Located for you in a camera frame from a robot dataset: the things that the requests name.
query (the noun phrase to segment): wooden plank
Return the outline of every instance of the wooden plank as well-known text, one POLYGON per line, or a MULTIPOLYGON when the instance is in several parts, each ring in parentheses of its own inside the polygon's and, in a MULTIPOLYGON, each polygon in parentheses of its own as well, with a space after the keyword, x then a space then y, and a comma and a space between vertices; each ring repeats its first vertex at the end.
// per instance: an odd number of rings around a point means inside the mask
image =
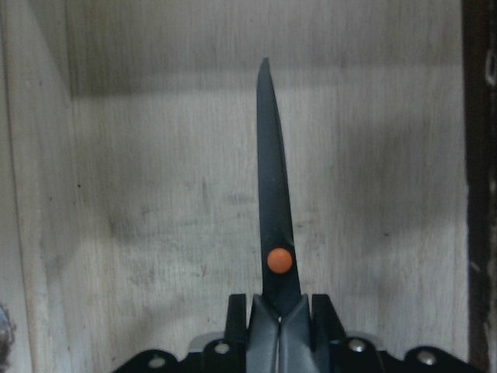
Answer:
POLYGON ((266 55, 304 290, 329 293, 346 328, 397 355, 433 343, 466 358, 458 2, 67 0, 67 19, 56 1, 7 9, 40 371, 110 371, 149 347, 181 357, 223 328, 228 294, 260 291, 266 55))
MULTIPOLYGON (((3 37, 0 23, 0 40, 3 37)), ((23 265, 19 245, 12 148, 10 145, 5 63, 0 47, 0 371, 30 373, 31 353, 28 335, 23 265)))

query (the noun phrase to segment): black scissors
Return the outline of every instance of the black scissors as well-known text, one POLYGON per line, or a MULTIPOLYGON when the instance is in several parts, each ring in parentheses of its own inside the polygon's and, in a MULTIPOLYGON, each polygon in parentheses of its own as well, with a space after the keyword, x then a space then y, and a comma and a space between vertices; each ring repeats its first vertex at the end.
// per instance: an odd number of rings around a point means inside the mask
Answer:
POLYGON ((328 295, 301 294, 280 115, 265 58, 257 81, 257 156, 262 295, 248 327, 244 294, 230 295, 223 333, 196 338, 182 361, 144 351, 115 373, 476 373, 435 347, 410 350, 403 361, 365 335, 347 335, 328 295))

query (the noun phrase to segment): orange button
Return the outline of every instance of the orange button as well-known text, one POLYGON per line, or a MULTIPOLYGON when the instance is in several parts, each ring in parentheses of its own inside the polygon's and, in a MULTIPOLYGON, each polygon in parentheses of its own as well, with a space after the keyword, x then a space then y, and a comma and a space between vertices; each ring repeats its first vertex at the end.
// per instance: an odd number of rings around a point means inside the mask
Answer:
POLYGON ((288 250, 277 247, 267 256, 267 265, 275 274, 285 274, 290 270, 294 260, 288 250))

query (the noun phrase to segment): black blade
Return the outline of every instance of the black blade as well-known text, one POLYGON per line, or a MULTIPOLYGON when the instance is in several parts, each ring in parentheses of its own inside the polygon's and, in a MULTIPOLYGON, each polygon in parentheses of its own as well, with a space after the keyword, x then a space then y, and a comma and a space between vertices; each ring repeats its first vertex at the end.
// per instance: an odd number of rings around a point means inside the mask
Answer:
POLYGON ((257 79, 257 161, 262 296, 281 316, 285 316, 301 300, 301 287, 295 257, 280 115, 268 58, 262 61, 257 79), (285 274, 275 274, 267 265, 267 256, 275 248, 286 249, 293 258, 293 265, 285 274))

